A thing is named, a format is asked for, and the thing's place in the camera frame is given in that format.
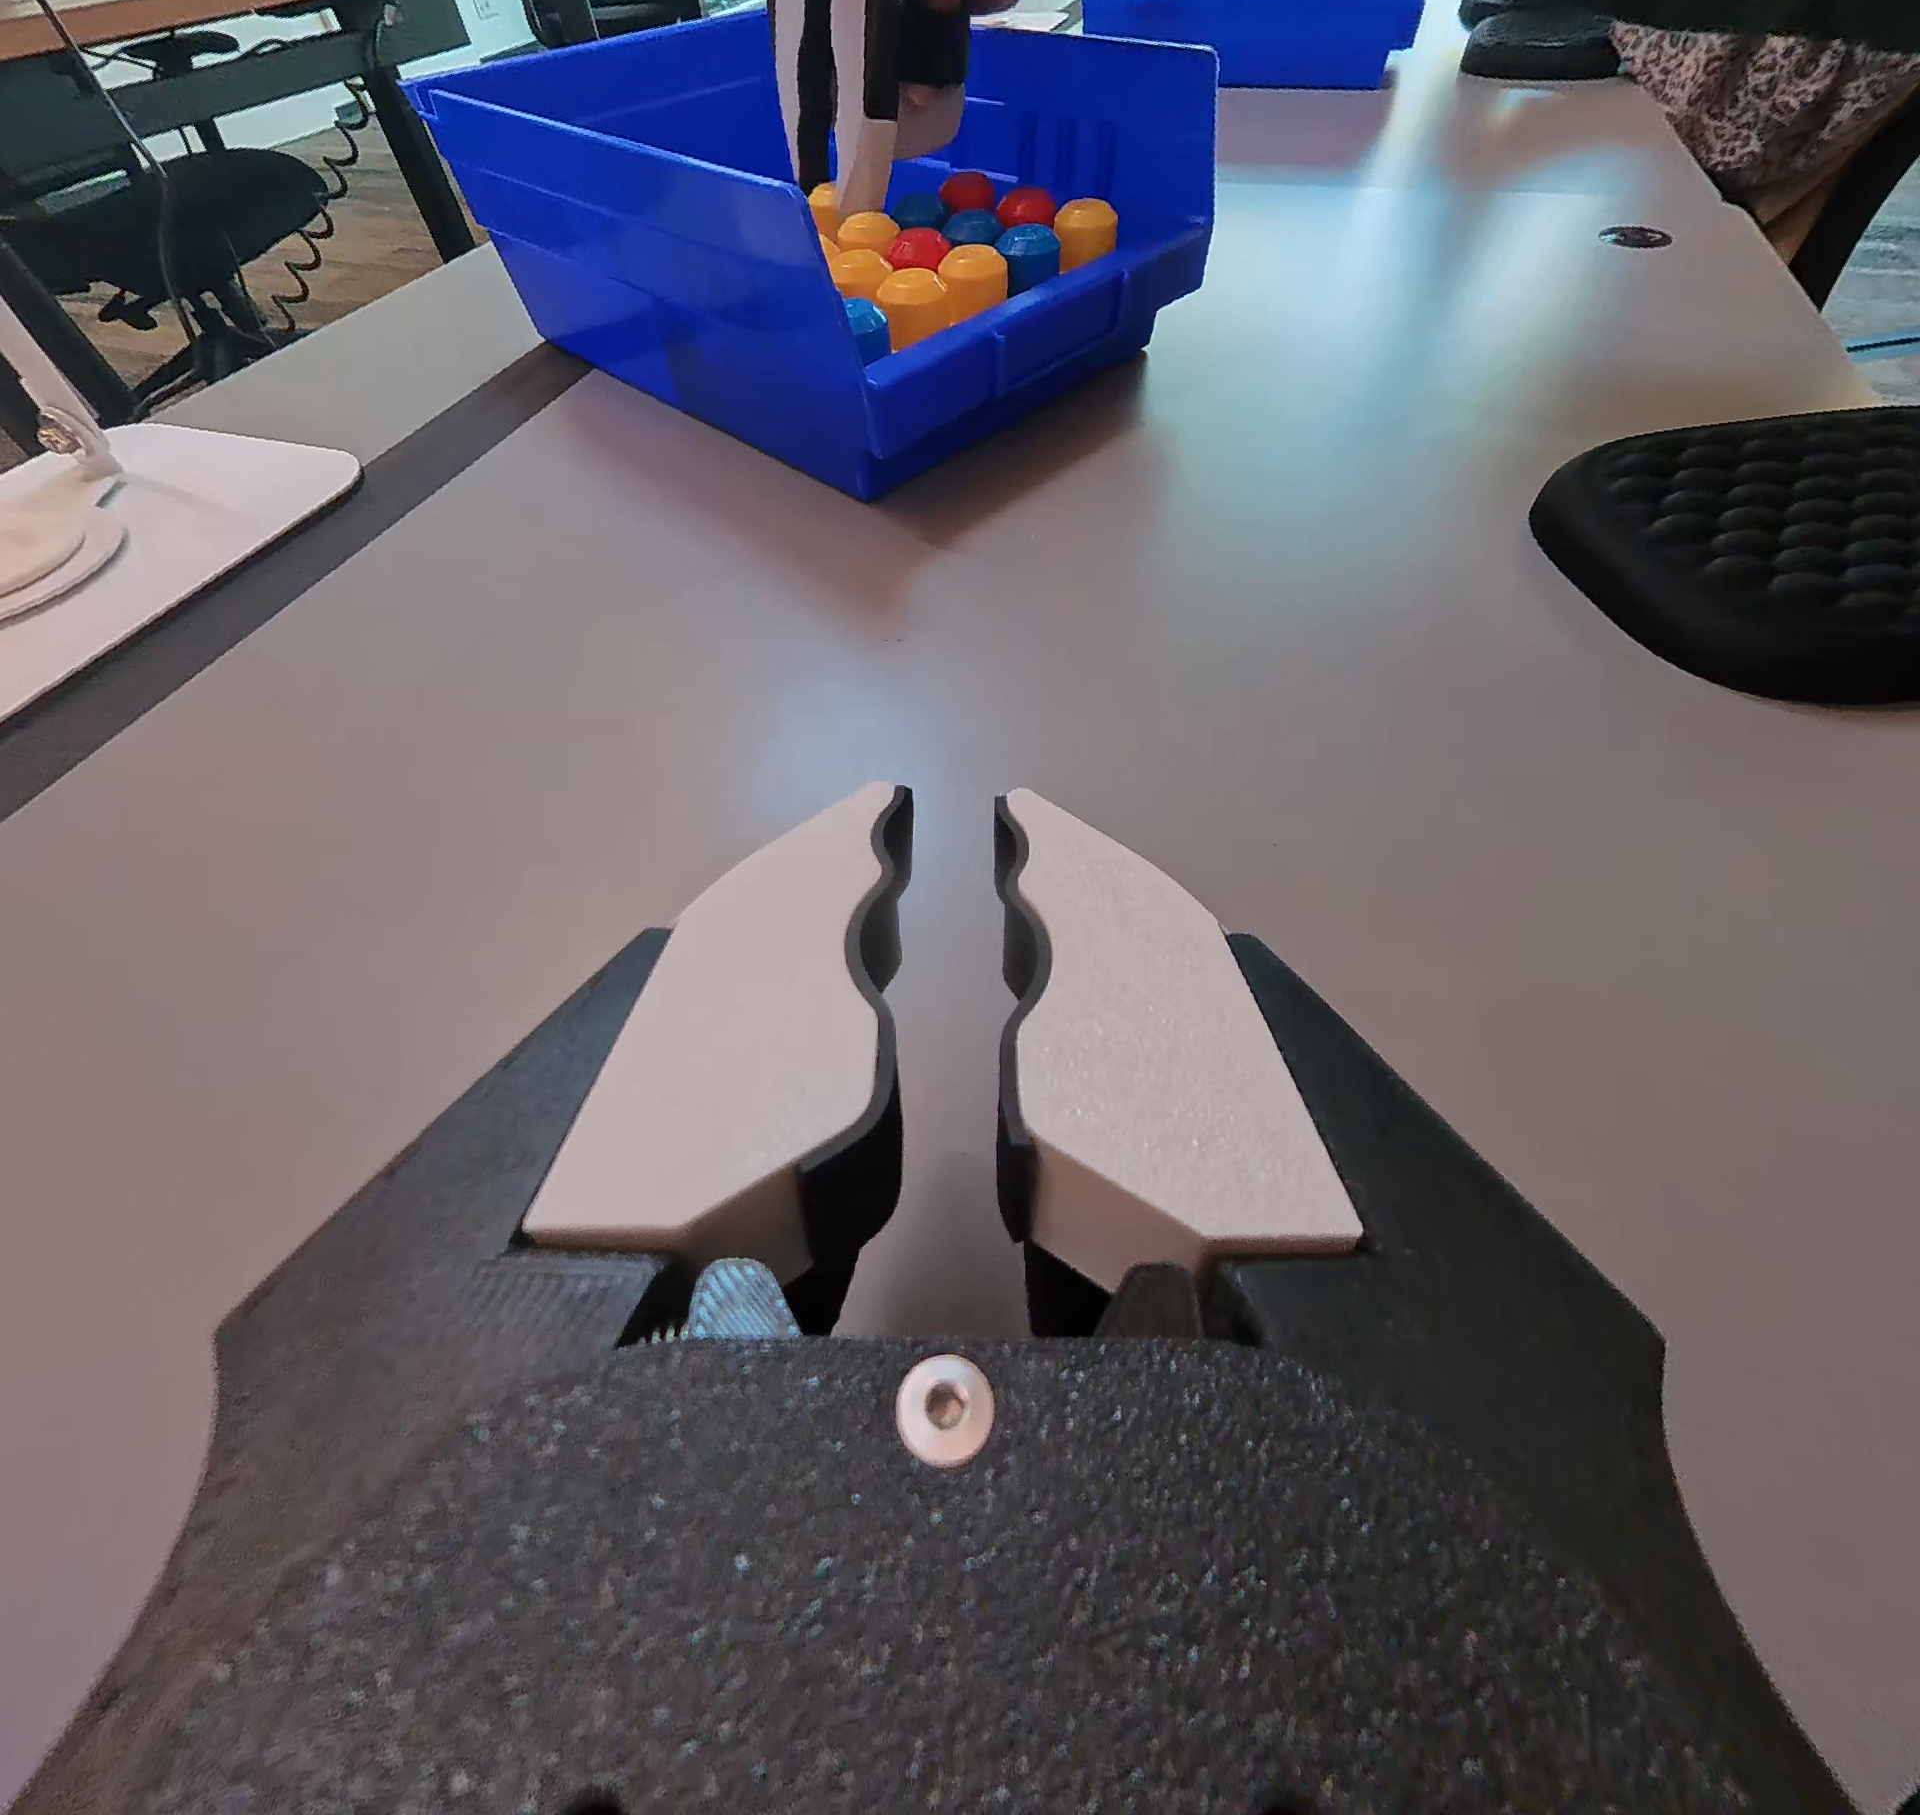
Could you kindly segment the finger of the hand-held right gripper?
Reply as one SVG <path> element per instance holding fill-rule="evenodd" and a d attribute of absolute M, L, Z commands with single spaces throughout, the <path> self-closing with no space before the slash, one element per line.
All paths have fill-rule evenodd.
<path fill-rule="evenodd" d="M 793 175 L 804 194 L 832 182 L 829 155 L 836 106 L 832 3 L 770 0 L 781 122 Z"/>
<path fill-rule="evenodd" d="M 932 138 L 932 13 L 918 0 L 829 0 L 832 197 L 882 212 L 901 155 Z"/>

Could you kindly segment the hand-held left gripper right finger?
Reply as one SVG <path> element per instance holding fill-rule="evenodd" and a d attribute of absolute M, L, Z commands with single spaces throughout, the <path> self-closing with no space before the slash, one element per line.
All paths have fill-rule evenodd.
<path fill-rule="evenodd" d="M 1092 1334 L 1141 1269 L 1346 1260 L 1362 1218 L 1226 926 L 1031 788 L 996 797 L 996 1200 L 1036 1336 Z"/>

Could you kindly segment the white desk stand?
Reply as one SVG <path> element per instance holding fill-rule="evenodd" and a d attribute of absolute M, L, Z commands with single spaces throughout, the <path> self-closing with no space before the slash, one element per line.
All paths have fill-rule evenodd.
<path fill-rule="evenodd" d="M 33 0 L 83 58 L 51 0 Z M 365 481 L 343 449 L 158 419 L 4 244 L 4 722 L 109 662 Z"/>

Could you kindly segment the pile of building bricks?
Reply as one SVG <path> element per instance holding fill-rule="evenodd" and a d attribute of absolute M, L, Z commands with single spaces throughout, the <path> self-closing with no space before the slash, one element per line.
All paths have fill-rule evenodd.
<path fill-rule="evenodd" d="M 805 204 L 867 365 L 1015 299 L 1054 296 L 1121 239 L 1107 200 L 982 170 L 948 170 L 875 209 L 849 208 L 832 185 L 809 189 Z"/>

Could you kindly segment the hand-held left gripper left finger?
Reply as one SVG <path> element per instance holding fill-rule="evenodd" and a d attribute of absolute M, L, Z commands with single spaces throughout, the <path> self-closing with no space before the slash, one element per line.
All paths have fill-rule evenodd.
<path fill-rule="evenodd" d="M 539 1248 L 770 1272 L 834 1333 L 901 1193 L 900 971 L 915 797 L 869 782 L 677 916 L 524 1216 Z"/>

